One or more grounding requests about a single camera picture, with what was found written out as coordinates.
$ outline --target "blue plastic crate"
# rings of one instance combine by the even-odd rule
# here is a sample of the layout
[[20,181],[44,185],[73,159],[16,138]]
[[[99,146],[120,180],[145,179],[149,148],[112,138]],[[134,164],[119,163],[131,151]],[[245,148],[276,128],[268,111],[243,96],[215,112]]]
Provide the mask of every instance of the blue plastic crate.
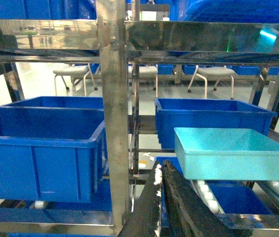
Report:
[[185,75],[193,75],[195,72],[196,66],[195,65],[183,65],[182,71]]
[[279,68],[270,68],[269,75],[270,76],[277,76],[279,74]]
[[174,149],[175,127],[251,128],[268,135],[277,114],[237,100],[155,99],[163,149]]
[[173,65],[170,64],[159,64],[158,65],[158,74],[159,75],[171,75],[173,71]]
[[279,180],[279,143],[243,128],[176,127],[175,153],[186,179]]
[[90,68],[91,68],[91,71],[92,71],[93,74],[96,73],[96,70],[98,69],[99,66],[100,66],[100,64],[98,64],[98,63],[92,63],[90,65]]
[[103,109],[102,97],[77,96],[40,96],[36,98],[17,101],[5,106],[13,107],[50,107],[50,108],[79,108]]
[[279,1],[192,0],[184,19],[203,22],[279,23]]
[[257,75],[259,72],[259,67],[233,66],[233,70],[238,75]]
[[98,192],[94,194],[91,203],[56,202],[52,209],[112,211],[110,181],[108,179],[104,179],[101,183],[99,183]]
[[102,178],[104,113],[0,108],[0,198],[91,202]]
[[0,19],[96,19],[89,0],[0,0]]
[[228,214],[272,215],[272,211],[245,186],[223,187],[209,184],[217,201]]

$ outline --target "light blue plastic tray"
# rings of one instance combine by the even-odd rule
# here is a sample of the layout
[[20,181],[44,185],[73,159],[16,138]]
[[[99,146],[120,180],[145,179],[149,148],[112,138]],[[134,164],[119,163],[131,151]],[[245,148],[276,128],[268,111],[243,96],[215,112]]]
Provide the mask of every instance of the light blue plastic tray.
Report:
[[252,129],[175,128],[184,177],[194,180],[279,180],[279,143]]

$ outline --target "chair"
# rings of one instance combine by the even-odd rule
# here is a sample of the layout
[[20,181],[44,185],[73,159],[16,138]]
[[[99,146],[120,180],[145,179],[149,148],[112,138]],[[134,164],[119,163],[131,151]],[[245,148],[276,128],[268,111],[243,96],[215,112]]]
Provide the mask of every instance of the chair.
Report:
[[[131,76],[132,66],[128,66],[128,76]],[[158,68],[156,66],[140,66],[139,78],[156,78],[154,90],[156,91],[156,98],[158,97]]]
[[191,93],[190,87],[192,86],[195,76],[197,76],[205,81],[204,99],[207,99],[207,77],[218,77],[219,78],[214,85],[214,91],[217,90],[217,85],[222,77],[231,77],[231,80],[232,80],[231,99],[233,100],[234,99],[234,77],[233,77],[234,74],[235,74],[234,70],[228,69],[228,68],[226,68],[226,66],[213,67],[213,68],[199,68],[199,66],[196,65],[195,72],[192,76],[192,79],[191,79],[189,87],[188,87],[188,93]]
[[93,78],[93,73],[92,73],[90,64],[85,65],[85,66],[67,66],[65,68],[56,69],[56,70],[53,71],[53,73],[55,74],[54,82],[55,82],[55,94],[56,95],[57,95],[56,78],[58,76],[61,77],[67,91],[69,91],[69,87],[67,86],[67,84],[65,82],[64,76],[70,76],[70,77],[79,77],[79,76],[81,77],[81,76],[83,76],[84,95],[86,96],[85,80],[86,80],[86,77],[90,74],[92,82],[93,82],[94,90],[98,89],[98,87],[95,85],[95,81],[94,81],[94,78]]

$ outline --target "white floor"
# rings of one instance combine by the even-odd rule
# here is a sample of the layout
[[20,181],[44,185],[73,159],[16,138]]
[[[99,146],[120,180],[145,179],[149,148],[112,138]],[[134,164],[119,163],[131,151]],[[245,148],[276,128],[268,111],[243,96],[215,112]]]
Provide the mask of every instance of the white floor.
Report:
[[[19,71],[20,80],[23,86],[25,98],[32,98],[42,95],[55,95],[54,91],[54,74],[53,69],[57,67],[64,67],[65,64],[53,64],[53,63],[18,63],[17,68]],[[83,83],[80,82],[77,86],[72,86],[70,78],[65,77],[67,85],[70,87],[70,91],[67,92],[65,87],[59,78],[57,81],[58,95],[62,96],[84,96]],[[87,94],[88,96],[102,96],[101,81],[96,81],[98,90],[94,91],[90,80],[87,82]],[[229,99],[230,98],[230,86],[226,86],[221,83],[218,86],[217,91],[213,91],[213,85],[210,85],[208,89],[208,98],[214,99]],[[246,81],[235,82],[235,96],[237,100],[243,100],[247,102],[252,90],[252,83]],[[267,93],[267,87],[264,89],[260,106],[267,107],[270,99],[270,94]],[[192,93],[187,93],[186,85],[169,85],[167,82],[159,83],[159,97],[161,98],[203,98],[204,87],[193,85]],[[154,98],[155,91],[153,91],[153,80],[142,83],[140,85],[140,114],[142,115],[154,115]],[[0,105],[10,103],[9,94],[4,82],[4,77],[0,76]],[[279,132],[279,122],[276,127],[276,131]],[[140,148],[160,148],[156,135],[140,135]],[[150,156],[173,156],[173,154],[150,154]],[[152,168],[153,161],[150,157],[145,156],[144,153],[140,154],[140,160],[147,163],[146,168]]]

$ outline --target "metal rack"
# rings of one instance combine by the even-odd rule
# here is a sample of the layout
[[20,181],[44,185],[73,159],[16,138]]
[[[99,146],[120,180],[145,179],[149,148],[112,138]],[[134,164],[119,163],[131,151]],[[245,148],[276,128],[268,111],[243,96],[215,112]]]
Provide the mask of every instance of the metal rack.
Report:
[[[147,178],[138,169],[139,152],[173,152],[139,149],[139,134],[156,133],[154,117],[139,115],[139,64],[259,65],[261,72],[250,96],[255,105],[269,67],[279,66],[279,24],[146,22],[138,21],[139,0],[133,0],[131,9],[134,21],[125,21],[124,0],[98,0],[97,20],[0,20],[0,29],[8,36],[0,38],[0,62],[12,63],[13,78],[18,78],[14,62],[101,63],[113,206],[112,212],[0,209],[0,232],[117,235],[121,231],[130,213],[134,184]],[[29,27],[38,33],[25,35],[22,29]],[[274,45],[260,41],[257,35],[262,29],[276,32]],[[186,54],[177,56],[173,51]],[[127,62],[136,64],[131,116]],[[16,82],[11,87],[17,88],[22,99]],[[279,83],[268,109],[279,112]],[[252,230],[252,236],[279,235],[279,216],[218,217],[230,228]]]

